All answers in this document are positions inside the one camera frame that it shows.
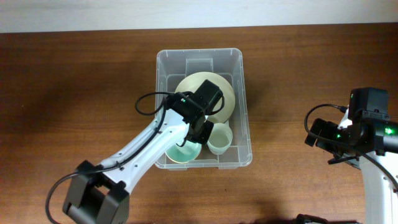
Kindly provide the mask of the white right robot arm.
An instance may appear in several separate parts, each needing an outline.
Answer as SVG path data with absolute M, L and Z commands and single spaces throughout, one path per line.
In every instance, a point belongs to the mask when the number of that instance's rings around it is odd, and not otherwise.
M 344 113 L 340 124 L 317 118 L 309 127 L 308 117 L 322 107 Z M 397 223 L 397 123 L 370 112 L 354 120 L 350 111 L 331 104 L 312 108 L 304 118 L 305 143 L 331 153 L 330 165 L 345 162 L 361 171 L 366 223 Z

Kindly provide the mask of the mint green small bowl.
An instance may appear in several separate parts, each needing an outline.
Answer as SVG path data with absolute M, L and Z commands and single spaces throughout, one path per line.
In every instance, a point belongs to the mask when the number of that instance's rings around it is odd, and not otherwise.
M 183 147 L 177 144 L 166 151 L 166 156 L 173 162 L 184 164 L 196 159 L 201 153 L 202 145 L 187 141 Z

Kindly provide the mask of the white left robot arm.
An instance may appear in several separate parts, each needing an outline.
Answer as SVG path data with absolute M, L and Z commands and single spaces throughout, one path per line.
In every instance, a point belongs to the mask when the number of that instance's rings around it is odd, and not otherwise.
M 126 223 L 130 194 L 140 178 L 172 146 L 206 143 L 214 126 L 207 117 L 223 102 L 219 90 L 166 93 L 154 120 L 129 144 L 96 166 L 83 161 L 63 177 L 71 180 L 64 214 L 75 223 Z

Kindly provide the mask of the white plastic cup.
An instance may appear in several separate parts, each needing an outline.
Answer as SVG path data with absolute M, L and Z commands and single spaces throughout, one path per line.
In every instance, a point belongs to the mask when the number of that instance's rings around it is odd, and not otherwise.
M 233 140 L 231 128 L 224 123 L 216 123 L 213 126 L 207 145 L 215 155 L 222 155 L 230 147 Z

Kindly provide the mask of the large cream bowl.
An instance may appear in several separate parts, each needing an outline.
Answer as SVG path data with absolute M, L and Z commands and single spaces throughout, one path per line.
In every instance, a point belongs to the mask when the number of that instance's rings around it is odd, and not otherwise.
M 205 81 L 209 80 L 220 88 L 224 96 L 223 109 L 208 117 L 213 123 L 225 123 L 231 117 L 236 97 L 232 87 L 232 76 L 229 73 L 213 73 L 213 72 L 196 72 L 184 78 L 177 86 L 175 92 L 190 91 L 195 92 L 198 87 Z

